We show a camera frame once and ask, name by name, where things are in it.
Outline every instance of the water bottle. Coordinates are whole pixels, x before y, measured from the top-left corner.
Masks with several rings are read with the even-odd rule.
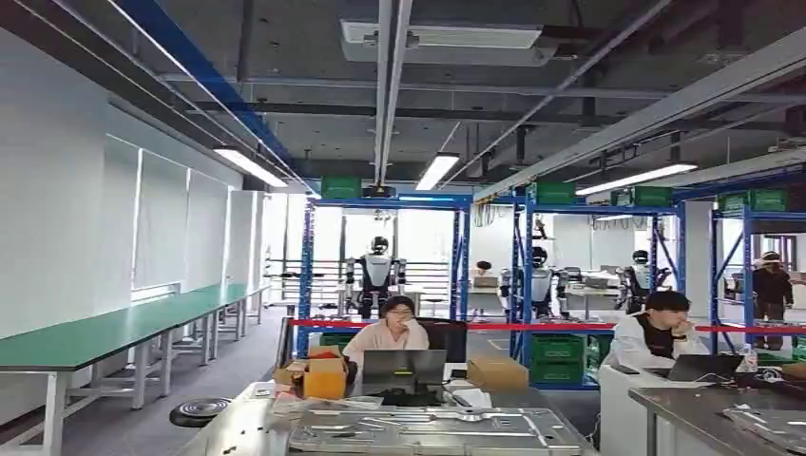
[[[736,372],[756,373],[758,371],[758,353],[751,344],[744,344],[741,348],[741,364],[736,369]]]

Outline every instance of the green table top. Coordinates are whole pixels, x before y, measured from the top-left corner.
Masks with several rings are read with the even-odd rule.
[[[77,371],[261,289],[221,285],[0,339],[0,371]]]

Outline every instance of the white shirt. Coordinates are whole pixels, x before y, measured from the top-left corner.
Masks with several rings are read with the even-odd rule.
[[[675,359],[681,354],[710,353],[692,329],[684,341],[675,341],[672,351],[675,359],[652,354],[643,338],[643,327],[635,318],[640,314],[642,313],[627,315],[613,328],[613,343],[610,345],[610,354],[604,359],[603,365],[621,364],[638,369],[671,368],[675,365]]]

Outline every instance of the green workbench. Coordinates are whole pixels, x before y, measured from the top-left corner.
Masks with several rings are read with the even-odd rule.
[[[143,406],[146,376],[154,371],[148,366],[152,339],[160,337],[162,360],[160,383],[162,395],[169,393],[170,362],[173,359],[172,333],[197,320],[202,320],[202,363],[215,357],[219,313],[227,306],[237,309],[236,337],[245,334],[247,300],[256,298],[267,287],[247,290],[244,284],[230,284],[225,288],[214,285],[184,294],[175,294],[153,302],[140,304],[119,311],[69,321],[39,330],[24,332],[0,339],[0,372],[40,372],[48,376],[43,444],[39,454],[59,456],[61,453],[62,426],[64,417],[104,396],[130,395],[132,407]],[[100,388],[102,379],[93,369],[93,381],[89,388],[67,390],[72,373],[104,360],[116,353],[135,348],[134,388]],[[68,396],[84,396],[85,399],[66,409]],[[15,438],[3,444],[0,454],[12,445],[21,445],[28,438]],[[36,446],[23,446],[35,449]]]

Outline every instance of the red rope barrier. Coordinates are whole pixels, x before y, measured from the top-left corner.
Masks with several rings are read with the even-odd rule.
[[[304,326],[314,328],[363,328],[369,325],[365,321],[344,321],[344,320],[291,320],[292,326]],[[613,323],[470,323],[468,329],[482,331],[610,331],[615,325]],[[697,331],[704,333],[753,333],[753,334],[806,334],[806,327],[751,327],[742,328],[736,326],[698,326]]]

